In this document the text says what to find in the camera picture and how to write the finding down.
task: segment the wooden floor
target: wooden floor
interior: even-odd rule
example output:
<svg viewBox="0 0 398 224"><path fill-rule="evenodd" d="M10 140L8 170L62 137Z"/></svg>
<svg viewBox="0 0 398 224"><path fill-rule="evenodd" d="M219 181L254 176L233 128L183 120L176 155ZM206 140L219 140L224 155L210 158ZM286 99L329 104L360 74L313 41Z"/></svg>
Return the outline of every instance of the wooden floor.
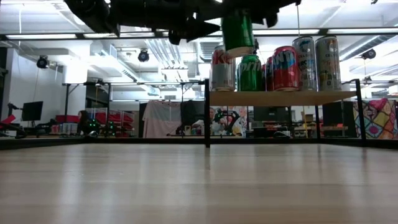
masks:
<svg viewBox="0 0 398 224"><path fill-rule="evenodd" d="M304 144L0 151L0 223L398 223L398 152Z"/></svg>

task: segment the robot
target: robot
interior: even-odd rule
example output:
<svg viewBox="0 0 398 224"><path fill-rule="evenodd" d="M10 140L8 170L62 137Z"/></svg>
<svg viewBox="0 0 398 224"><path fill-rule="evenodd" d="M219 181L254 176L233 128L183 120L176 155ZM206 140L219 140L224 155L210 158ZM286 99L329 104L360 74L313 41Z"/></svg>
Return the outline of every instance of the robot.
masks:
<svg viewBox="0 0 398 224"><path fill-rule="evenodd" d="M225 127L226 135L233 135L233 126L239 119L239 114L236 111L222 111L221 109L218 109L216 114L214 115L214 122L219 122L223 117L225 116L230 116L232 117L232 121L229 123L227 127Z"/></svg>
<svg viewBox="0 0 398 224"><path fill-rule="evenodd" d="M301 0L65 0L69 9L96 33L120 36L120 26L148 27L155 36L169 31L169 40L178 45L220 30L205 22L223 18L235 10L248 9L251 20L268 27L277 23L279 9Z"/></svg>

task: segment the green can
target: green can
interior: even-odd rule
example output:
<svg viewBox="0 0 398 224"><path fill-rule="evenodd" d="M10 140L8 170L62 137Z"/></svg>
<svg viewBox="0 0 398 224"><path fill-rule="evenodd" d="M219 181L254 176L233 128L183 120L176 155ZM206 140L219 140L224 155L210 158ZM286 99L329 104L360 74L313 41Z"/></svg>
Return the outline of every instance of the green can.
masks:
<svg viewBox="0 0 398 224"><path fill-rule="evenodd" d="M242 57L253 53L253 28L248 10L234 10L221 20L221 28L225 51L231 57Z"/></svg>
<svg viewBox="0 0 398 224"><path fill-rule="evenodd" d="M262 84L261 61L257 55L247 55L242 58L239 66L240 91L265 91Z"/></svg>

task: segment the aluminum can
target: aluminum can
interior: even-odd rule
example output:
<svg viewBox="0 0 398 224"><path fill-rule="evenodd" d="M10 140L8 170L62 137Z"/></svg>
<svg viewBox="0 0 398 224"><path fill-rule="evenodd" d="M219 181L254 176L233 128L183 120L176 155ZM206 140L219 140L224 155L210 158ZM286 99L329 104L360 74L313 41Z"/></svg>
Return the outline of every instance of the aluminum can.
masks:
<svg viewBox="0 0 398 224"><path fill-rule="evenodd" d="M247 9L231 11L221 19L221 27L225 49L230 56L242 57L253 53L253 28Z"/></svg>
<svg viewBox="0 0 398 224"><path fill-rule="evenodd" d="M211 57L210 90L235 91L236 64L224 46L217 46Z"/></svg>
<svg viewBox="0 0 398 224"><path fill-rule="evenodd" d="M299 90L300 72L294 47L285 46L275 49L272 66L275 91Z"/></svg>
<svg viewBox="0 0 398 224"><path fill-rule="evenodd" d="M240 85L240 78L241 78L241 64L239 63L238 66L236 66L236 90L241 91L241 85Z"/></svg>
<svg viewBox="0 0 398 224"><path fill-rule="evenodd" d="M272 68L272 56L267 58L266 83L267 83L267 91L274 91L274 69Z"/></svg>
<svg viewBox="0 0 398 224"><path fill-rule="evenodd" d="M266 64L261 65L261 85L264 91L267 91Z"/></svg>
<svg viewBox="0 0 398 224"><path fill-rule="evenodd" d="M324 36L315 42L319 90L341 90L338 41L335 36Z"/></svg>
<svg viewBox="0 0 398 224"><path fill-rule="evenodd" d="M262 85L261 61L257 55L247 55L240 64L239 90L264 91Z"/></svg>
<svg viewBox="0 0 398 224"><path fill-rule="evenodd" d="M312 37L299 37L293 40L293 47L297 54L297 65L300 72L302 91L317 91L317 64L315 60L315 42Z"/></svg>

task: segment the computer monitor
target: computer monitor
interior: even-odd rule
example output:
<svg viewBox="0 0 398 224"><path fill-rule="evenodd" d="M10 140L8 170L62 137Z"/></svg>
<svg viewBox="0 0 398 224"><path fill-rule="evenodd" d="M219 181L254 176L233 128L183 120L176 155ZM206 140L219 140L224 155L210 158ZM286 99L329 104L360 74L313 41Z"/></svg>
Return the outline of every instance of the computer monitor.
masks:
<svg viewBox="0 0 398 224"><path fill-rule="evenodd" d="M287 122L289 116L286 107L255 106L254 120Z"/></svg>
<svg viewBox="0 0 398 224"><path fill-rule="evenodd" d="M23 121L40 121L42 119L43 101L24 103Z"/></svg>

